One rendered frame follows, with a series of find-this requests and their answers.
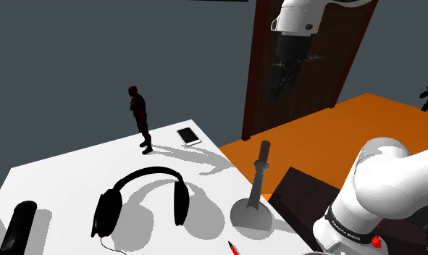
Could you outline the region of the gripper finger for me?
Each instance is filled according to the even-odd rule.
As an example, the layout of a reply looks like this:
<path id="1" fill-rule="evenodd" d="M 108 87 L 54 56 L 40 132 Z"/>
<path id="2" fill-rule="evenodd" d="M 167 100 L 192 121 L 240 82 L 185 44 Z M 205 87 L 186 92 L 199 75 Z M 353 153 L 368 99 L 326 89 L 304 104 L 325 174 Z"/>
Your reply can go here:
<path id="1" fill-rule="evenodd" d="M 295 61 L 292 64 L 288 64 L 285 67 L 285 75 L 282 81 L 282 92 L 289 93 L 293 84 L 298 79 L 298 73 L 300 71 L 300 62 Z"/>
<path id="2" fill-rule="evenodd" d="M 286 68 L 283 64 L 273 64 L 268 85 L 269 103 L 277 104 L 282 84 L 285 79 Z"/>

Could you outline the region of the brown wooden door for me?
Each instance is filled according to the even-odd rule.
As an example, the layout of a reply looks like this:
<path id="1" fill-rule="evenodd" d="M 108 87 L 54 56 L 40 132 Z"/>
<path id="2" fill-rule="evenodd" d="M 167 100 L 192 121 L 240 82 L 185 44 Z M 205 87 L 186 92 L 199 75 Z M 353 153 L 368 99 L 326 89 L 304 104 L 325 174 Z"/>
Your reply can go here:
<path id="1" fill-rule="evenodd" d="M 276 99 L 268 91 L 271 66 L 278 60 L 277 35 L 269 26 L 283 0 L 253 0 L 255 15 L 248 68 L 242 140 L 326 108 L 333 108 L 379 0 L 362 7 L 328 4 L 309 54 L 322 59 L 303 63 L 293 85 Z"/>

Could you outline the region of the white tablet with black screen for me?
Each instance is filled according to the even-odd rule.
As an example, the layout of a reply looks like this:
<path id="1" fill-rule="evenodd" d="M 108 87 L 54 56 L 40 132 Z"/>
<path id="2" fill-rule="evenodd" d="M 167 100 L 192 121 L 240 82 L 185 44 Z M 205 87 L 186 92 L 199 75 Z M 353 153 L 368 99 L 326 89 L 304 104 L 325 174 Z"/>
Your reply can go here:
<path id="1" fill-rule="evenodd" d="M 193 146 L 201 142 L 201 139 L 193 132 L 190 127 L 177 130 L 177 134 L 186 146 Z"/>

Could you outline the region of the dark robot stand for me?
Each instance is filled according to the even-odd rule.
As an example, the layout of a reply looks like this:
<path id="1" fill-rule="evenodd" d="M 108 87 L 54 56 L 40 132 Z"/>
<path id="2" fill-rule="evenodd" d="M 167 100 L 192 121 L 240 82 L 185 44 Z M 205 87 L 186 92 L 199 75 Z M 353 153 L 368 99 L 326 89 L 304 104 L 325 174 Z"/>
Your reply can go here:
<path id="1" fill-rule="evenodd" d="M 313 225 L 324 216 L 339 192 L 339 189 L 291 167 L 269 203 L 313 251 L 321 251 L 313 234 Z M 389 255 L 428 255 L 424 230 L 410 222 L 383 219 L 373 233 L 387 244 Z"/>

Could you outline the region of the grey microphone on round base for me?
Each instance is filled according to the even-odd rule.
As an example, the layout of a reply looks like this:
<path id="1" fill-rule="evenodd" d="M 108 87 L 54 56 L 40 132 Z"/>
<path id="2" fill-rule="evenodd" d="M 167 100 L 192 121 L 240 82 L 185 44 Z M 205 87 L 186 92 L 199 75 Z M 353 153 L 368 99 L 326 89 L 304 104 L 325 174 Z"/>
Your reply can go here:
<path id="1" fill-rule="evenodd" d="M 269 169 L 267 160 L 270 146 L 269 141 L 261 142 L 259 157 L 254 162 L 256 174 L 250 195 L 236 201 L 231 208 L 230 221 L 234 227 L 261 231 L 270 231 L 272 228 L 272 213 L 260 202 L 264 173 Z"/>

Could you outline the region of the dark red human figure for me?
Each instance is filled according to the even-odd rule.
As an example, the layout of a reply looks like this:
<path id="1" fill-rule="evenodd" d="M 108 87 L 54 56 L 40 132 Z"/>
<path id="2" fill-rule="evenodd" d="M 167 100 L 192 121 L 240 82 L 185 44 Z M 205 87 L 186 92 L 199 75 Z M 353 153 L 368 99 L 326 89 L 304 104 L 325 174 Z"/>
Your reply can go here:
<path id="1" fill-rule="evenodd" d="M 144 98 L 138 93 L 138 88 L 134 85 L 128 88 L 128 94 L 131 97 L 130 111 L 133 113 L 139 132 L 144 137 L 144 142 L 140 144 L 141 148 L 145 148 L 142 154 L 146 155 L 153 151 L 151 145 L 151 135 L 148 131 L 146 102 Z"/>

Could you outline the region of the black cylindrical speaker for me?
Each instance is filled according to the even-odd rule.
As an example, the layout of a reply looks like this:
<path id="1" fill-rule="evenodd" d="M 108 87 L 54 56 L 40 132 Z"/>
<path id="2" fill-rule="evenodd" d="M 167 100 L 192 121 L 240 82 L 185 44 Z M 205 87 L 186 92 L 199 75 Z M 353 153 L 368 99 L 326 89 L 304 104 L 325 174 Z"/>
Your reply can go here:
<path id="1" fill-rule="evenodd" d="M 20 202 L 14 208 L 12 218 L 0 247 L 0 255 L 24 255 L 33 224 L 37 203 Z"/>

